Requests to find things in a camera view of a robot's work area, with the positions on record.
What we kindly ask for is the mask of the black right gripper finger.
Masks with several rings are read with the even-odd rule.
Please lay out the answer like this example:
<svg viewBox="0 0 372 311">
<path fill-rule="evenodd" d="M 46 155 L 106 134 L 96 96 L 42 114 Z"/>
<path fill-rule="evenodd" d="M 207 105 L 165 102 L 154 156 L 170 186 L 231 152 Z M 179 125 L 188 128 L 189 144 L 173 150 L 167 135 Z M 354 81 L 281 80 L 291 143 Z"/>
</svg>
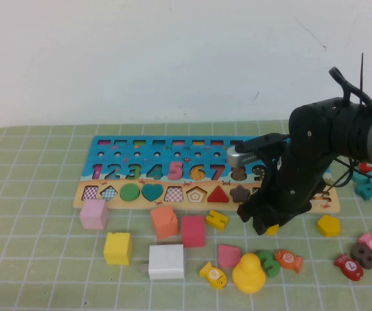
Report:
<svg viewBox="0 0 372 311">
<path fill-rule="evenodd" d="M 237 214 L 244 223 L 248 222 L 251 218 L 253 218 L 256 212 L 257 208 L 255 204 L 250 201 L 240 204 L 237 209 Z"/>
<path fill-rule="evenodd" d="M 270 227 L 275 225 L 279 225 L 279 221 L 275 216 L 268 214 L 258 214 L 253 216 L 253 228 L 259 236 L 265 234 Z"/>
</svg>

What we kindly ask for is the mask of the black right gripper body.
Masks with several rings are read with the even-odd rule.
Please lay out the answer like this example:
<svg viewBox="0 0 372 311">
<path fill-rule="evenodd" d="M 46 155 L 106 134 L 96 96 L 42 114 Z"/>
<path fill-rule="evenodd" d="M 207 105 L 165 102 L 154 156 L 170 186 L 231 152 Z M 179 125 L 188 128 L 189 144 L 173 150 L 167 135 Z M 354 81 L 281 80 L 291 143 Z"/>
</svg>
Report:
<svg viewBox="0 0 372 311">
<path fill-rule="evenodd" d="M 258 214 L 275 216 L 286 224 L 311 209 L 310 200 L 323 186 L 328 153 L 300 151 L 289 143 L 281 156 L 281 166 L 267 178 L 253 200 Z"/>
</svg>

